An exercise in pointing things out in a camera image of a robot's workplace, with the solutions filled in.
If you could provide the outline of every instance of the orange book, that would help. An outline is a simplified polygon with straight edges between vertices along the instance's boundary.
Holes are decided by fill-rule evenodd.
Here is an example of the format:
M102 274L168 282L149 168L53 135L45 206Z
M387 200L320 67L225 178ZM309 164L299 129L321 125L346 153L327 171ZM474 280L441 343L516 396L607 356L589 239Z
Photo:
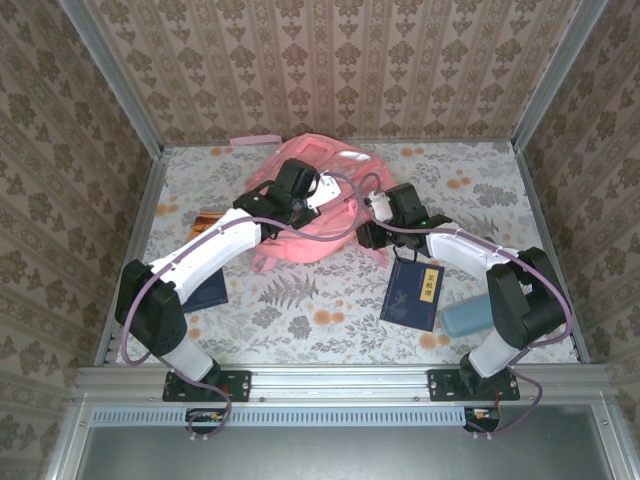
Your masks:
M193 228L189 234L189 241L196 238L209 227L214 226L224 214L225 212L200 212L196 217L196 221L193 222Z

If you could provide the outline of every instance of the gray panel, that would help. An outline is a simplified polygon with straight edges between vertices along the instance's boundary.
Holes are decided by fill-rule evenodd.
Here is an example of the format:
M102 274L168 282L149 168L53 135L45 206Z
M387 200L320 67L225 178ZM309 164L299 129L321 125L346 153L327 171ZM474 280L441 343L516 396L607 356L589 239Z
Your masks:
M182 428L149 427L92 429L87 446L84 480L613 478L590 407L539 408L492 440L457 428L300 427L191 442Z

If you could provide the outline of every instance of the pink backpack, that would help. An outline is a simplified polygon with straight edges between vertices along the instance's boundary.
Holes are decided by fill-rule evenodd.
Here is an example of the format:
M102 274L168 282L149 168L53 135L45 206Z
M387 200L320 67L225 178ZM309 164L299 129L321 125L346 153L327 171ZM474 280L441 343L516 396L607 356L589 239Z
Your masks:
M250 145L255 143L273 142L279 139L274 135L260 137L243 137L232 139L232 145ZM319 172L339 172L351 178L356 185L362 177L375 172L380 176L382 189L387 190L395 185L391 172L382 159L372 153L354 148L346 143L333 140L322 135L304 134L295 137L276 150L262 165L249 181L248 190L260 185L265 180L273 180L280 167L289 158L297 158L312 165ZM344 181L338 180L342 190L340 196L320 207L322 214L311 223L301 228L301 231L318 236L332 236L348 229L356 214L356 200L351 187ZM373 179L367 182L364 194L370 193L375 186ZM361 223L366 217L360 216ZM254 248L256 256L253 269L264 272L275 266L278 260L288 260L294 263L311 263L330 255L355 237L349 235L335 242L314 242L300 238L290 232L280 232L274 240L265 240ZM364 253L386 265L386 252L362 249Z

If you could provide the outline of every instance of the light blue bottle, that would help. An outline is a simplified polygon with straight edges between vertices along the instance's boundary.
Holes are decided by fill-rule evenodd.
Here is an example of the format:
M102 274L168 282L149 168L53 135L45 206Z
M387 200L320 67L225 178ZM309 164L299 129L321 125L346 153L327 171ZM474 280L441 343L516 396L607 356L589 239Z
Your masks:
M440 312L440 321L450 337L464 337L493 327L489 295L465 300Z

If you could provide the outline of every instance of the yellow label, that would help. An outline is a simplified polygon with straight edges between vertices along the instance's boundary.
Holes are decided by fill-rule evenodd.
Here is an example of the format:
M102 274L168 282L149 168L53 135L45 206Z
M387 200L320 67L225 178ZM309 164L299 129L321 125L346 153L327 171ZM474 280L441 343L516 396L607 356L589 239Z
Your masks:
M422 282L422 290L420 291L420 300L423 302L433 303L433 297L436 296L436 285L438 284L438 270L427 268Z

